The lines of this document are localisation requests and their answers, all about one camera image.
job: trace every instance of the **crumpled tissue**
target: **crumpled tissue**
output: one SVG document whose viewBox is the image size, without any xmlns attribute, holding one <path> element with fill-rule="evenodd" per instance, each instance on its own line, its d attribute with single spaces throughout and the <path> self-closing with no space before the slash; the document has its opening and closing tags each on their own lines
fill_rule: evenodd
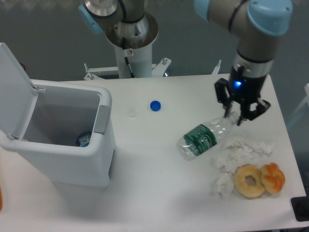
<svg viewBox="0 0 309 232">
<path fill-rule="evenodd" d="M 218 155 L 217 168 L 224 168 L 224 173 L 216 183 L 216 191 L 226 198 L 233 191 L 232 175 L 238 167 L 246 164 L 256 165 L 263 156 L 270 156 L 274 143 L 234 137 L 227 139 Z"/>
<path fill-rule="evenodd" d="M 274 150 L 274 143 L 270 143 L 266 141 L 256 142 L 251 139 L 234 137 L 234 138 L 227 139 L 225 141 L 225 143 L 222 145 L 222 150 L 225 150 L 227 148 L 234 148 L 234 147 L 240 147 L 248 153 L 255 151 L 257 153 L 270 156 L 270 154 Z"/>
<path fill-rule="evenodd" d="M 229 173 L 224 173 L 217 181 L 216 190 L 223 197 L 227 198 L 233 191 L 234 183 Z"/>
</svg>

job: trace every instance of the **light blue joint cap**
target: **light blue joint cap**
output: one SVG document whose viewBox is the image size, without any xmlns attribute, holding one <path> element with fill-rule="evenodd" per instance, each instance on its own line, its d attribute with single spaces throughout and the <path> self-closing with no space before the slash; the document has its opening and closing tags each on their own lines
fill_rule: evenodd
<svg viewBox="0 0 309 232">
<path fill-rule="evenodd" d="M 89 12 L 83 5 L 78 7 L 79 14 L 83 18 L 86 25 L 90 28 L 90 30 L 96 35 L 101 34 L 104 30 L 97 24 L 97 22 L 91 17 Z"/>
<path fill-rule="evenodd" d="M 287 32 L 292 12 L 291 0 L 250 0 L 247 8 L 251 23 L 270 36 Z"/>
<path fill-rule="evenodd" d="M 211 0 L 194 0 L 196 13 L 208 22 L 208 10 Z"/>
</svg>

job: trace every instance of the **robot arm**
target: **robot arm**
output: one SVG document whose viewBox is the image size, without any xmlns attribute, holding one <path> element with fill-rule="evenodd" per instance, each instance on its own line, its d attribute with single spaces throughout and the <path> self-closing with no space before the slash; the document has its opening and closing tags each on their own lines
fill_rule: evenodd
<svg viewBox="0 0 309 232">
<path fill-rule="evenodd" d="M 291 1 L 195 0 L 195 9 L 207 21 L 239 37 L 229 80 L 221 78 L 215 83 L 215 89 L 225 116 L 232 103 L 238 102 L 241 111 L 238 125 L 242 120 L 254 120 L 270 107 L 269 102 L 261 99 L 260 91 L 282 36 L 288 30 L 293 11 Z M 257 106 L 251 111 L 253 103 Z"/>
<path fill-rule="evenodd" d="M 144 11 L 144 0 L 85 0 L 79 12 L 94 33 L 104 31 L 114 46 L 119 78 L 152 76 L 158 24 Z"/>
<path fill-rule="evenodd" d="M 136 23 L 144 17 L 143 0 L 85 0 L 84 8 L 103 30 L 120 21 Z"/>
</svg>

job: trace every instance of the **plastic water bottle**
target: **plastic water bottle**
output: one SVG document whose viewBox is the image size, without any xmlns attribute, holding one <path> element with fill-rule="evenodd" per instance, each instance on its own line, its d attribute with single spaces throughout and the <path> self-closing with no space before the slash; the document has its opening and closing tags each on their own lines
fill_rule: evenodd
<svg viewBox="0 0 309 232">
<path fill-rule="evenodd" d="M 221 142 L 237 123 L 239 116 L 231 112 L 198 125 L 177 142 L 177 148 L 186 160 L 192 160 Z"/>
</svg>

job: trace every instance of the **orange object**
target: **orange object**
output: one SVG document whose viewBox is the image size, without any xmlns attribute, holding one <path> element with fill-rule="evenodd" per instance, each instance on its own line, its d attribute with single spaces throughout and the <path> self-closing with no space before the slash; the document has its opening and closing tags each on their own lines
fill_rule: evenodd
<svg viewBox="0 0 309 232">
<path fill-rule="evenodd" d="M 269 193 L 278 193 L 285 183 L 285 176 L 276 163 L 265 164 L 261 167 L 261 182 Z"/>
</svg>

